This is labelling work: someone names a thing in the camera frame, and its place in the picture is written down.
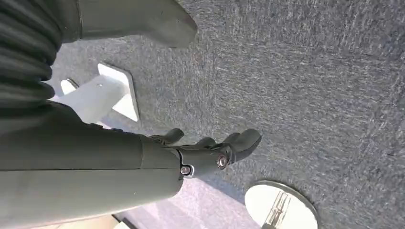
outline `metal bracket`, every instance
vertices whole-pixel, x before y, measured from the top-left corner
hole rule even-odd
[[[95,123],[111,109],[137,122],[139,111],[132,75],[122,69],[98,64],[99,76],[77,87],[68,79],[62,81],[65,96],[55,98],[76,111],[83,122]]]

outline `round metal base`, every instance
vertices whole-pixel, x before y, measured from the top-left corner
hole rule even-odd
[[[302,194],[284,184],[262,180],[246,192],[247,211],[262,229],[318,229],[318,214]]]

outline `robotic hand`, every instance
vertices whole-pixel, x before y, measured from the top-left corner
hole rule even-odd
[[[153,135],[149,138],[162,145],[172,145],[184,136],[180,129],[172,129],[166,135]],[[245,159],[253,153],[262,137],[257,130],[248,129],[233,133],[217,144],[214,139],[205,137],[194,145],[169,146],[180,159],[181,173],[185,178],[195,178],[216,169],[225,169],[228,165]]]

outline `prosthetic arm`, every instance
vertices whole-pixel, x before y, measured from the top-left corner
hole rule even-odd
[[[184,133],[146,137],[86,124],[51,102],[63,42],[146,35],[185,47],[195,22],[173,0],[0,0],[0,227],[25,228],[113,214],[174,196],[184,178],[224,169],[261,140],[171,146]]]

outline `metal screw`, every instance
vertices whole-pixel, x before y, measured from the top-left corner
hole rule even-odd
[[[228,158],[225,155],[219,155],[217,165],[218,168],[224,169],[228,164]]]
[[[181,172],[181,174],[187,176],[190,174],[191,168],[188,166],[183,166],[183,167],[181,167],[180,172]]]

